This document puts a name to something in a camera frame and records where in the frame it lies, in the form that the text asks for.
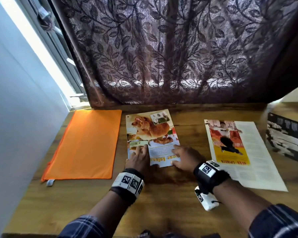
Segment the person's left hand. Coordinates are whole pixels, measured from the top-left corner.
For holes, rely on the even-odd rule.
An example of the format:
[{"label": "person's left hand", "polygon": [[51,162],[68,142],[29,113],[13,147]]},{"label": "person's left hand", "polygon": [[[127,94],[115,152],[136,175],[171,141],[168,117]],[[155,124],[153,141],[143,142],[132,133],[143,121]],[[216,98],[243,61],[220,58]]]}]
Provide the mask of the person's left hand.
[{"label": "person's left hand", "polygon": [[149,174],[150,170],[150,157],[148,145],[143,147],[138,146],[136,152],[130,155],[130,159],[126,160],[125,168],[134,168],[139,171],[144,177]]}]

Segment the sleeve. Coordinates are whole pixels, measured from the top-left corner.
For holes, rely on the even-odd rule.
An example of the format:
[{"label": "sleeve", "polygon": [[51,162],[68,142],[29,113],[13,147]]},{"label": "sleeve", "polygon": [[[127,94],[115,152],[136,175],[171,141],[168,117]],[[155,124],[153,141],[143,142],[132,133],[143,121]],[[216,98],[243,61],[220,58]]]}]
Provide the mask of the sleeve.
[{"label": "sleeve", "polygon": [[283,204],[271,205],[253,220],[248,238],[298,238],[298,213]]},{"label": "sleeve", "polygon": [[58,238],[106,238],[105,230],[96,217],[83,215],[68,223]]}]

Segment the orange folder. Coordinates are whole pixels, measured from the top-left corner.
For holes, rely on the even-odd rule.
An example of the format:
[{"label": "orange folder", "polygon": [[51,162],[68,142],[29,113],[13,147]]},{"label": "orange folder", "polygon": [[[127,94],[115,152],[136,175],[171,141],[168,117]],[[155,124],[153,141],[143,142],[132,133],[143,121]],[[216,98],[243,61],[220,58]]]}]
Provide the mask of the orange folder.
[{"label": "orange folder", "polygon": [[41,181],[111,179],[121,110],[76,110]]}]

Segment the curtain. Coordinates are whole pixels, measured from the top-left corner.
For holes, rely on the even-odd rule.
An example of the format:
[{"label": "curtain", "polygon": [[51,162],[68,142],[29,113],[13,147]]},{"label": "curtain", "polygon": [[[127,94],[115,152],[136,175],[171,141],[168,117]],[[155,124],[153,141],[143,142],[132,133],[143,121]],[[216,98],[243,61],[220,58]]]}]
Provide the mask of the curtain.
[{"label": "curtain", "polygon": [[93,108],[268,102],[290,91],[274,90],[274,68],[298,32],[298,0],[52,3]]}]

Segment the hand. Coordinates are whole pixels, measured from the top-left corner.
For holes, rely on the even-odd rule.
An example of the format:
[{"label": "hand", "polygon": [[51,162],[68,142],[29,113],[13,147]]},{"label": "hand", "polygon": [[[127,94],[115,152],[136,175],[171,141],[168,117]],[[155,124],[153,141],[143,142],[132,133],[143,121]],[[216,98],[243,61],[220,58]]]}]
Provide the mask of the hand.
[{"label": "hand", "polygon": [[179,145],[174,145],[173,147],[172,153],[180,157],[181,161],[171,161],[171,164],[180,169],[193,172],[198,164],[206,161],[197,150],[191,147]]},{"label": "hand", "polygon": [[136,152],[130,155],[130,159],[126,160],[125,168],[134,168],[146,177],[150,169],[150,157],[148,145],[143,147],[137,146]]}]

